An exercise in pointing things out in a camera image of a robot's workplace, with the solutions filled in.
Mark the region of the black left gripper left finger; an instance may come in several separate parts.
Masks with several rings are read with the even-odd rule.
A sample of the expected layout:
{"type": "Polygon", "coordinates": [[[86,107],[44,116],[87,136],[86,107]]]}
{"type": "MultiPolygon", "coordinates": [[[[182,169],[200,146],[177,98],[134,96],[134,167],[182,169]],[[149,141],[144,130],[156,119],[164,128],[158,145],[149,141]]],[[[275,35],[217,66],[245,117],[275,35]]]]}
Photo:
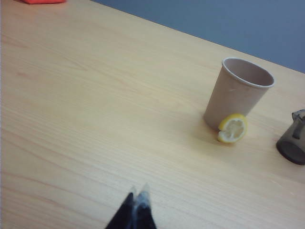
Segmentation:
{"type": "Polygon", "coordinates": [[[132,187],[106,229],[132,229],[132,212],[135,204],[136,188],[132,187]]]}

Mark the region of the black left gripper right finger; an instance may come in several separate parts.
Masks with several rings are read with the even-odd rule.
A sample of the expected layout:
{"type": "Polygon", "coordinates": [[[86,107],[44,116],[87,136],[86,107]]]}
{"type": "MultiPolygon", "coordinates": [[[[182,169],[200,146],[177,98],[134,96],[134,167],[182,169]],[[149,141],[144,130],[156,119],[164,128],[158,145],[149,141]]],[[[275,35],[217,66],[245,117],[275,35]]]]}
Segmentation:
{"type": "Polygon", "coordinates": [[[157,229],[152,215],[150,187],[147,183],[135,198],[132,222],[133,229],[157,229]]]}

